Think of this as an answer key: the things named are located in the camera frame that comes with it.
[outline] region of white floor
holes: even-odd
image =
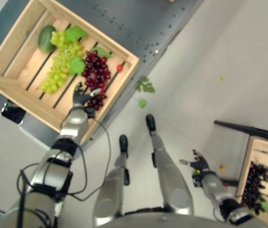
[[[149,75],[156,93],[136,92],[109,127],[112,168],[119,154],[118,138],[129,139],[131,185],[124,188],[124,212],[162,205],[156,169],[151,162],[151,141],[145,116],[155,116],[166,149],[180,168],[193,196],[195,214],[211,218],[212,205],[191,183],[191,169],[178,160],[192,159],[200,150],[212,169],[226,167],[221,176],[236,177],[247,136],[214,126],[215,119],[268,130],[268,0],[205,1]],[[138,99],[149,104],[138,107]],[[19,169],[37,162],[45,149],[0,117],[0,209],[17,199]],[[88,192],[102,182],[108,157],[103,134],[85,152]],[[72,190],[81,187],[82,166],[77,160]],[[86,202],[68,198],[62,227],[91,227],[96,195]]]

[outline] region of black cable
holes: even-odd
[[[23,226],[24,203],[25,203],[26,188],[27,188],[26,177],[25,177],[23,170],[20,170],[20,174],[22,176],[22,192],[21,192],[18,217],[17,217],[17,228],[22,228]]]
[[[84,170],[85,170],[85,178],[86,178],[86,182],[85,182],[85,185],[84,185],[84,187],[83,187],[83,189],[82,189],[82,190],[80,190],[80,191],[75,191],[75,192],[72,192],[72,193],[68,193],[68,195],[75,195],[75,194],[79,194],[79,193],[83,192],[84,190],[86,190],[86,187],[87,187],[87,171],[86,171],[86,160],[85,160],[85,157],[84,157],[84,155],[83,155],[82,148],[81,148],[81,147],[80,147],[78,144],[76,144],[76,145],[77,145],[77,147],[78,147],[78,149],[79,149],[79,151],[80,151],[80,153],[81,153],[81,156],[82,156],[83,167],[84,167]]]
[[[99,189],[101,189],[101,188],[103,187],[103,185],[105,184],[105,179],[106,179],[107,172],[108,172],[108,168],[109,168],[109,164],[110,164],[110,161],[111,161],[112,150],[111,150],[110,135],[109,135],[107,129],[103,126],[103,124],[102,124],[101,122],[99,122],[99,121],[96,120],[96,119],[94,119],[94,121],[97,122],[97,123],[104,129],[104,131],[105,131],[105,133],[106,133],[106,135],[107,135],[108,146],[109,146],[109,157],[108,157],[108,162],[107,162],[107,165],[106,165],[106,168],[105,168],[105,177],[104,177],[104,180],[103,180],[103,183],[101,184],[101,186],[99,186],[98,188],[96,188],[94,191],[92,191],[92,192],[91,192],[89,195],[87,195],[85,198],[80,199],[80,198],[77,197],[76,195],[79,194],[79,193],[82,193],[83,191],[85,191],[85,189],[86,189],[86,187],[87,187],[87,180],[88,180],[88,178],[87,178],[86,161],[85,161],[85,158],[84,158],[84,153],[83,153],[83,151],[82,151],[82,148],[77,144],[77,147],[79,148],[80,153],[81,153],[81,155],[82,155],[82,161],[83,161],[84,170],[85,170],[85,178],[86,178],[86,182],[85,182],[85,185],[84,185],[84,187],[83,187],[82,190],[80,190],[80,191],[75,191],[75,192],[72,192],[72,193],[67,193],[67,195],[72,196],[73,198],[75,198],[75,199],[77,199],[77,200],[79,200],[79,201],[85,201],[85,200],[87,200],[87,199],[90,198],[96,191],[98,191]],[[51,164],[53,163],[53,161],[54,161],[54,160],[55,160],[55,159],[56,159],[62,152],[64,152],[64,151],[63,151],[63,150],[59,151],[59,153],[57,153],[56,156],[49,162],[49,164],[48,164],[48,166],[47,166],[47,168],[46,168],[46,170],[45,170],[44,176],[43,176],[43,184],[44,184],[44,185],[45,185],[46,174],[47,174],[47,172],[48,172],[48,170],[49,170]],[[24,171],[24,170],[26,170],[27,168],[29,168],[29,167],[31,167],[31,166],[34,166],[34,165],[38,165],[38,163],[30,164],[30,165],[24,167],[22,170]],[[17,179],[17,189],[18,189],[18,192],[21,193],[20,190],[19,190],[19,179],[20,179],[20,175],[18,176],[18,179]],[[27,180],[27,184],[28,184],[30,187],[35,188],[34,186],[32,186],[32,185],[30,184],[30,182],[28,181],[27,178],[26,178],[26,180]]]
[[[34,164],[30,164],[30,165],[25,166],[25,167],[22,169],[23,173],[24,173],[24,171],[25,171],[27,168],[32,167],[32,166],[35,166],[35,165],[38,165],[38,164],[39,164],[39,163],[34,163]],[[21,194],[21,191],[20,191],[20,188],[19,188],[20,177],[21,177],[21,173],[19,173],[19,175],[18,175],[18,177],[17,177],[17,190],[18,190],[18,193],[19,193],[19,194]]]
[[[49,228],[52,228],[52,221],[50,220],[50,217],[48,216],[48,214],[47,213],[45,213],[43,210],[40,210],[40,209],[35,209],[37,212],[40,212],[42,215],[44,215],[45,216],[45,218],[46,218],[46,220],[48,220],[49,221],[49,225],[48,225],[48,227]]]
[[[110,135],[109,135],[109,132],[107,131],[107,129],[102,125],[101,122],[99,122],[98,120],[94,119],[105,131],[106,135],[107,135],[107,140],[108,140],[108,144],[109,144],[109,158],[108,158],[108,161],[107,161],[107,165],[106,165],[106,169],[105,169],[105,177],[104,177],[104,180],[101,184],[101,186],[99,186],[98,188],[96,188],[94,191],[92,191],[89,195],[87,195],[86,197],[84,197],[83,199],[75,196],[75,194],[69,194],[71,197],[77,199],[78,201],[86,201],[88,198],[90,198],[95,192],[97,192],[99,189],[101,189],[103,187],[103,185],[105,184],[105,179],[106,179],[106,176],[107,176],[107,171],[108,171],[108,168],[109,168],[109,164],[110,164],[110,160],[111,160],[111,141],[110,141]]]
[[[42,210],[39,210],[39,209],[35,209],[36,211],[40,212],[41,214],[43,214],[46,219],[49,221],[49,225],[47,225],[46,221],[44,220],[44,218],[42,216],[40,216],[36,211],[34,210],[31,210],[31,209],[26,209],[24,208],[24,203],[25,203],[25,196],[26,196],[26,190],[27,190],[27,184],[31,187],[34,187],[30,184],[30,182],[28,181],[28,178],[27,176],[25,175],[24,173],[24,170],[31,167],[31,166],[34,166],[34,165],[38,165],[38,163],[34,163],[34,164],[31,164],[31,165],[28,165],[26,166],[24,169],[20,170],[20,175],[19,176],[22,176],[22,181],[23,181],[23,189],[22,189],[22,192],[21,192],[21,199],[20,199],[20,205],[19,205],[19,212],[18,212],[18,222],[17,222],[17,228],[22,228],[22,225],[23,225],[23,215],[24,215],[24,211],[29,211],[33,214],[35,214],[41,221],[42,223],[45,225],[46,228],[51,228],[51,220],[48,216],[47,213],[45,213],[44,211]]]
[[[47,222],[45,221],[45,219],[41,215],[39,215],[36,211],[31,210],[31,209],[24,209],[24,210],[28,211],[30,213],[33,213],[35,216],[37,216],[38,219],[43,223],[45,228],[51,228],[52,227],[52,222],[49,220],[49,225],[48,225]],[[49,218],[49,216],[45,212],[43,212],[43,213],[47,218]]]
[[[214,218],[215,218],[218,222],[225,222],[225,221],[219,220],[218,217],[216,217],[216,215],[215,215],[215,208],[213,208],[213,216],[214,216]]]

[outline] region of red berry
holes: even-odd
[[[102,58],[100,59],[100,62],[101,62],[101,63],[106,63],[106,57],[102,57]]]
[[[94,55],[93,55],[92,53],[88,52],[88,55],[87,55],[86,57],[87,57],[87,59],[88,59],[88,58],[91,59],[91,58],[94,57]]]
[[[122,71],[123,70],[123,65],[119,64],[116,69],[117,69],[118,72]]]
[[[93,52],[92,52],[92,54],[93,54],[93,56],[97,56],[97,54],[98,54],[98,51],[96,51],[96,50],[94,50]]]

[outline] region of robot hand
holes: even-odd
[[[193,184],[195,187],[202,187],[202,179],[208,174],[216,175],[216,173],[210,171],[209,165],[201,153],[193,150],[193,154],[196,161],[189,162],[184,159],[180,159],[180,163],[183,165],[190,165],[196,170],[196,172],[192,175]]]
[[[80,144],[84,133],[88,129],[88,119],[95,117],[94,108],[85,107],[85,103],[101,93],[101,89],[95,89],[90,94],[85,94],[82,83],[78,83],[74,90],[73,107],[62,123],[60,138],[69,138]]]
[[[190,165],[192,168],[199,171],[209,171],[209,165],[207,161],[204,159],[201,153],[193,150],[193,154],[195,155],[195,162],[185,161],[184,159],[180,159],[180,163],[183,165]]]

